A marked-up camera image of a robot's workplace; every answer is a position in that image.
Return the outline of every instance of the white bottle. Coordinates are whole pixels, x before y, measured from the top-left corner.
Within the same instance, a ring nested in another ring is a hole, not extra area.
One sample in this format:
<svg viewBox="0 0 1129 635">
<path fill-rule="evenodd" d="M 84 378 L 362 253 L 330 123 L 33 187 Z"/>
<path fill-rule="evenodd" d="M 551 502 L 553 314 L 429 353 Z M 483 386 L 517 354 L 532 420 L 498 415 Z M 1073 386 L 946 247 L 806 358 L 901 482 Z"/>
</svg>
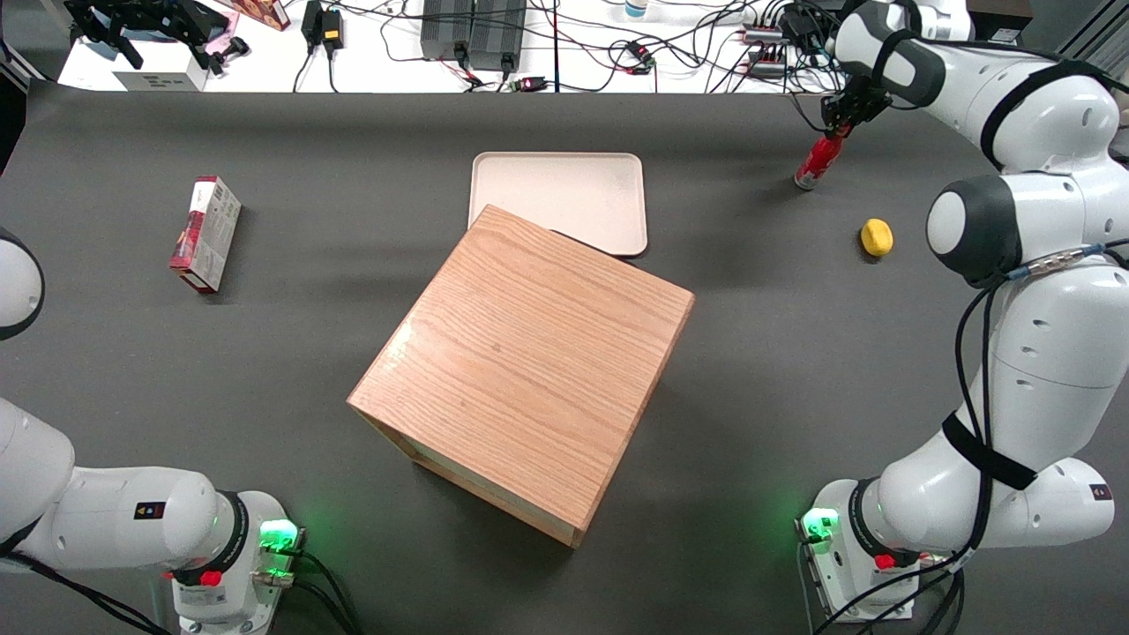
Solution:
<svg viewBox="0 0 1129 635">
<path fill-rule="evenodd" d="M 623 0 L 623 12 L 628 19 L 641 20 L 647 12 L 647 0 Z"/>
</svg>

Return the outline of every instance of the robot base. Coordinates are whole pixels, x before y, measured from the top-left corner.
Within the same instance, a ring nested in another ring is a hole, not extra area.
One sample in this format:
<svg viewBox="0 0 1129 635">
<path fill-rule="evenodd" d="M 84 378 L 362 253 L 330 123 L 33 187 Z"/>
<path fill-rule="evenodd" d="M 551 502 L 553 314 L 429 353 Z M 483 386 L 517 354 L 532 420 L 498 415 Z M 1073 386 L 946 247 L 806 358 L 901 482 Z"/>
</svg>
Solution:
<svg viewBox="0 0 1129 635">
<path fill-rule="evenodd" d="M 173 581 L 173 600 L 182 632 L 193 635 L 254 635 L 266 633 L 282 589 L 254 584 L 255 572 L 290 572 L 294 558 L 260 546 L 259 528 L 286 519 L 282 505 L 262 492 L 240 492 L 247 506 L 247 542 L 219 586 L 184 586 Z"/>
<path fill-rule="evenodd" d="M 820 602 L 829 617 L 869 589 L 920 567 L 917 563 L 910 567 L 885 571 L 878 571 L 875 567 L 874 558 L 863 550 L 855 538 L 855 531 L 851 529 L 848 517 L 848 501 L 857 485 L 857 480 L 837 480 L 820 492 L 815 497 L 813 508 L 833 510 L 838 514 L 838 521 L 832 522 L 828 528 L 831 532 L 829 539 L 804 546 L 808 569 L 819 592 Z M 806 540 L 807 532 L 798 521 L 796 529 L 799 531 L 800 539 Z M 918 577 L 892 584 L 848 609 L 837 621 L 857 623 L 874 619 L 917 589 Z M 912 617 L 913 600 L 910 600 L 886 619 L 910 619 Z"/>
</svg>

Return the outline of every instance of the red spray can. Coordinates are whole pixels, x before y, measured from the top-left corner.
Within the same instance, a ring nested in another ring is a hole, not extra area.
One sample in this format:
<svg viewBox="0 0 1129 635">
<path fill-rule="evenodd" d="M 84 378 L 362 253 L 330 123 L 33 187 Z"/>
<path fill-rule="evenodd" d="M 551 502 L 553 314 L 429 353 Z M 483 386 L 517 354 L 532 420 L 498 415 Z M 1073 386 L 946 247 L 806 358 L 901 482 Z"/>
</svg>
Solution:
<svg viewBox="0 0 1129 635">
<path fill-rule="evenodd" d="M 807 158 L 796 171 L 796 185 L 802 190 L 814 190 L 815 183 L 823 176 L 823 173 L 831 167 L 839 151 L 843 148 L 843 139 L 850 134 L 851 125 L 840 125 L 830 137 L 820 137 L 812 151 L 807 153 Z"/>
</svg>

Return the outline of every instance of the yellow object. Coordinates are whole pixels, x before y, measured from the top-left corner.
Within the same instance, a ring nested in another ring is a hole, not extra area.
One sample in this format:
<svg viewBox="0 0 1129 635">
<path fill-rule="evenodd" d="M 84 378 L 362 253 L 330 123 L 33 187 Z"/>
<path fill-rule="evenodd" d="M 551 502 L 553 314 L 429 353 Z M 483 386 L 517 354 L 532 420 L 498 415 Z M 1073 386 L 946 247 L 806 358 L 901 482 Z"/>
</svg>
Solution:
<svg viewBox="0 0 1129 635">
<path fill-rule="evenodd" d="M 894 249 L 894 233 L 890 229 L 890 225 L 886 225 L 886 221 L 881 218 L 867 220 L 858 233 L 858 237 L 863 241 L 863 249 L 866 250 L 866 253 L 874 258 L 882 258 Z"/>
</svg>

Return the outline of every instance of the white table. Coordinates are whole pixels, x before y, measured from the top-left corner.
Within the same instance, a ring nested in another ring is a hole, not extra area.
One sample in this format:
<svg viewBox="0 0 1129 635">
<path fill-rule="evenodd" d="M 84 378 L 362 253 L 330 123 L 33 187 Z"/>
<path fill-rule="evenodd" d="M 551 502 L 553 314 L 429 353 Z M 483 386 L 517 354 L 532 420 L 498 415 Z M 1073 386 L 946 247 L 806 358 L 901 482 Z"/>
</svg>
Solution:
<svg viewBox="0 0 1129 635">
<path fill-rule="evenodd" d="M 217 10 L 230 10 L 213 2 L 201 0 Z M 724 6 L 723 0 L 702 0 L 702 3 L 679 5 L 693 0 L 650 0 L 650 7 L 641 20 L 629 20 L 622 5 L 611 5 L 603 0 L 560 0 L 558 29 L 562 34 L 560 41 L 561 82 L 581 88 L 598 88 L 607 81 L 612 72 L 599 66 L 596 60 L 609 64 L 607 54 L 594 51 L 592 58 L 576 44 L 566 42 L 563 35 L 575 38 L 586 45 L 610 46 L 619 40 L 632 40 L 636 36 L 629 32 L 609 28 L 607 26 L 588 26 L 574 19 L 601 23 L 613 27 L 633 29 L 659 37 L 674 37 L 693 28 L 706 14 Z M 333 61 L 334 84 L 341 93 L 461 93 L 467 84 L 450 69 L 438 61 L 397 62 L 390 58 L 388 51 L 397 59 L 412 59 L 421 55 L 419 44 L 420 20 L 392 17 L 391 14 L 401 10 L 401 0 L 384 3 L 383 0 L 356 0 L 347 2 L 366 9 L 379 8 L 390 15 L 353 15 L 342 10 L 344 23 L 345 47 L 336 52 Z M 417 16 L 422 12 L 423 0 L 408 0 L 405 14 Z M 765 6 L 768 0 L 756 2 Z M 526 76 L 544 76 L 553 78 L 553 28 L 551 15 L 534 8 L 551 7 L 551 0 L 531 0 L 526 11 L 526 28 L 524 50 L 518 71 L 513 78 Z M 207 93 L 290 93 L 295 76 L 306 59 L 306 43 L 299 32 L 304 0 L 295 0 L 288 10 L 291 24 L 285 32 L 274 31 L 246 16 L 240 16 L 236 25 L 236 35 L 243 37 L 251 46 L 251 54 L 233 59 L 226 73 L 210 77 L 204 85 Z M 739 14 L 727 17 L 715 29 L 712 47 L 708 59 L 716 60 L 724 69 L 732 68 L 747 50 L 741 43 L 739 34 L 742 17 Z M 382 26 L 385 41 L 382 38 Z M 708 29 L 698 32 L 699 55 L 704 55 Z M 680 47 L 690 50 L 691 36 L 675 41 Z M 183 46 L 180 43 L 161 44 L 160 46 Z M 630 55 L 624 55 L 624 63 Z M 717 70 L 710 73 L 710 64 L 699 69 L 688 69 L 679 63 L 669 51 L 658 51 L 655 54 L 657 67 L 649 76 L 631 76 L 615 72 L 605 93 L 704 93 L 712 88 L 726 71 Z M 59 76 L 59 82 L 91 90 L 124 90 L 125 88 L 110 71 L 111 62 L 91 51 L 85 38 L 75 44 L 67 64 Z M 476 72 L 482 81 L 497 82 L 500 72 Z M 730 88 L 738 93 L 781 93 L 779 80 L 776 84 L 732 78 Z M 799 90 L 800 86 L 809 92 L 826 92 L 833 88 L 832 78 L 828 73 L 813 70 L 800 71 L 789 80 L 789 88 Z M 481 88 L 479 92 L 492 90 L 495 86 Z M 725 92 L 723 81 L 717 89 Z M 300 93 L 329 93 L 329 63 L 325 51 L 318 47 L 314 59 L 299 79 Z"/>
</svg>

